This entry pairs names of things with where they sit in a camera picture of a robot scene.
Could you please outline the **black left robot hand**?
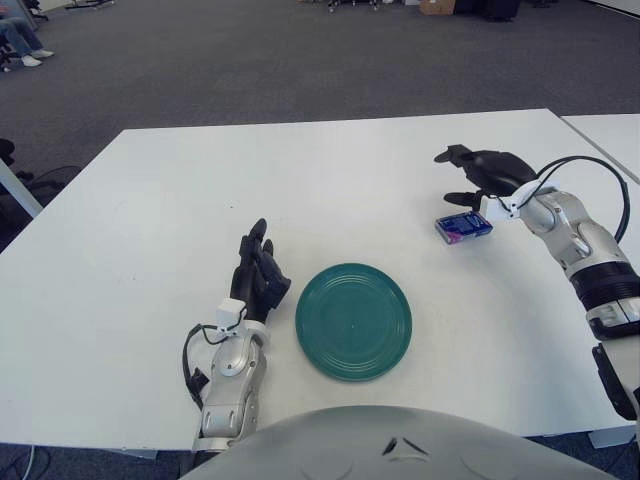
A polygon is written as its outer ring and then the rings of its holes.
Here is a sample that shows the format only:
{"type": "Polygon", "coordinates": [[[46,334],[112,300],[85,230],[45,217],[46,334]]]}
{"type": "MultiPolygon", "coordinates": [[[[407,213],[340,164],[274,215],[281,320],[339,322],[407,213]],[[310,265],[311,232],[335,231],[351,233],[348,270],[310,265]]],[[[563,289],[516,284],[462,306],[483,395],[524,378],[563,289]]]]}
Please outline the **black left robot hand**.
{"type": "Polygon", "coordinates": [[[241,239],[239,266],[234,270],[230,297],[245,303],[246,318],[266,323],[291,286],[274,259],[274,245],[266,239],[267,222],[260,218],[241,239]]]}

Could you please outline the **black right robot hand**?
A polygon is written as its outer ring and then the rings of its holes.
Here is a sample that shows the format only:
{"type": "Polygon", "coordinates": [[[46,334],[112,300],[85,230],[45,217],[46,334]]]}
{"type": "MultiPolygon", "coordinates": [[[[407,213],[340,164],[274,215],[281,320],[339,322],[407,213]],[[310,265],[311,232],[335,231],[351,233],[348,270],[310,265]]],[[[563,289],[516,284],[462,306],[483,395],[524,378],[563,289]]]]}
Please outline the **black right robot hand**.
{"type": "Polygon", "coordinates": [[[536,172],[522,159],[508,152],[492,150],[472,151],[463,145],[451,145],[434,158],[436,163],[451,163],[461,168],[475,185],[476,192],[449,192],[448,203],[480,209],[481,198],[509,197],[522,185],[537,178],[536,172]]]}

